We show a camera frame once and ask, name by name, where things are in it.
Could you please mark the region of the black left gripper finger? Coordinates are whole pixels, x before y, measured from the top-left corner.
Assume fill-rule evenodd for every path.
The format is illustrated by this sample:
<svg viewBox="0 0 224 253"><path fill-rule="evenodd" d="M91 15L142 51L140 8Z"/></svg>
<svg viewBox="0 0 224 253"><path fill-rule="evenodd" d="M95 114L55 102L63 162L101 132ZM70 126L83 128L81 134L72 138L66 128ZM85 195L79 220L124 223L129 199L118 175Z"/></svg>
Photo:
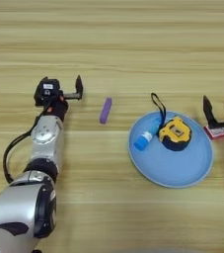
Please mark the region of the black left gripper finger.
<svg viewBox="0 0 224 253"><path fill-rule="evenodd" d="M81 100L83 97L83 83L81 76L78 75L75 82L75 92L65 93L63 95L65 100Z"/></svg>

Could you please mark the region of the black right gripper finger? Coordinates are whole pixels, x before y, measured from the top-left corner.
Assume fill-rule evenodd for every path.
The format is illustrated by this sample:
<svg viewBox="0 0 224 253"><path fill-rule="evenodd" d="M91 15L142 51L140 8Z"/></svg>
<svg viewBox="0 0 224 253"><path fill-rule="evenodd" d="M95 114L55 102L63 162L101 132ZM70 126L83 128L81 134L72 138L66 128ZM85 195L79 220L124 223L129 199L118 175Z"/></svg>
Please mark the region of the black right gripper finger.
<svg viewBox="0 0 224 253"><path fill-rule="evenodd" d="M203 96L203 111L204 111L205 117L207 119L208 126L210 128L224 127L224 123L219 123L216 121L216 119L212 113L212 105L206 96Z"/></svg>

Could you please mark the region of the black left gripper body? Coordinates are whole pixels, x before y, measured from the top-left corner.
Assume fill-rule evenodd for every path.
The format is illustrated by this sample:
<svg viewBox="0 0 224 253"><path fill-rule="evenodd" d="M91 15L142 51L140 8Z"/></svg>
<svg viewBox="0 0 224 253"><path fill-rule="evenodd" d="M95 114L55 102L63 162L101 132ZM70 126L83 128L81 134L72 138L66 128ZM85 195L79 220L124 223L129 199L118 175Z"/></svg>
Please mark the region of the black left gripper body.
<svg viewBox="0 0 224 253"><path fill-rule="evenodd" d="M64 121L68 110L68 103L64 96L60 94L57 98L52 98L47 101L47 109L45 114L47 116L56 116Z"/></svg>

